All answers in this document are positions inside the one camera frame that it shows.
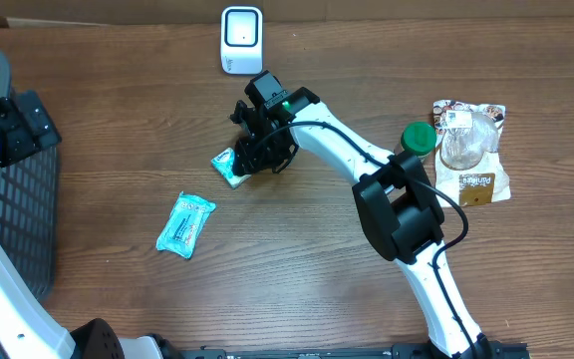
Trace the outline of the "small teal tissue pack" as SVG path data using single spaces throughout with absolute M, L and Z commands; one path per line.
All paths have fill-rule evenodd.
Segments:
M 211 160 L 212 166 L 221 174 L 231 188 L 236 189 L 245 182 L 250 175 L 242 177 L 233 173 L 234 149 L 227 148 Z

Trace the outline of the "large teal wipes pack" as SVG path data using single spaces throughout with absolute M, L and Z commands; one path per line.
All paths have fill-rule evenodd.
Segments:
M 216 204 L 200 196 L 181 192 L 169 219 L 156 241 L 156 249 L 191 259 L 197 240 Z

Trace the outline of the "green lid white jar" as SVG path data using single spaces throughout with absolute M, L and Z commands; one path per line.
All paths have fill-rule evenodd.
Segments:
M 394 154 L 408 152 L 415 155 L 421 162 L 434 151 L 436 145 L 436 132 L 434 128 L 424 122 L 408 124 L 399 138 Z

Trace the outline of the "beige paper bag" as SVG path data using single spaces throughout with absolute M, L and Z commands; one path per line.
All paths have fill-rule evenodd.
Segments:
M 511 198 L 499 145 L 506 108 L 456 100 L 433 103 L 435 186 L 460 206 Z

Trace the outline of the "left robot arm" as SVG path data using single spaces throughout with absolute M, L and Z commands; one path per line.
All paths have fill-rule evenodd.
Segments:
M 60 141 L 41 107 L 32 114 L 0 98 L 0 168 Z M 69 331 L 42 307 L 0 244 L 0 358 L 172 358 L 152 335 L 120 338 L 97 318 Z

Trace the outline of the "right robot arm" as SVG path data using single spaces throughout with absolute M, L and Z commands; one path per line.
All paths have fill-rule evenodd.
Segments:
M 489 358 L 492 349 L 468 313 L 446 260 L 444 193 L 409 151 L 379 148 L 340 122 L 306 88 L 290 92 L 264 71 L 250 80 L 230 119 L 245 132 L 233 173 L 284 170 L 300 150 L 334 168 L 352 187 L 364 236 L 406 277 L 425 317 L 435 358 Z

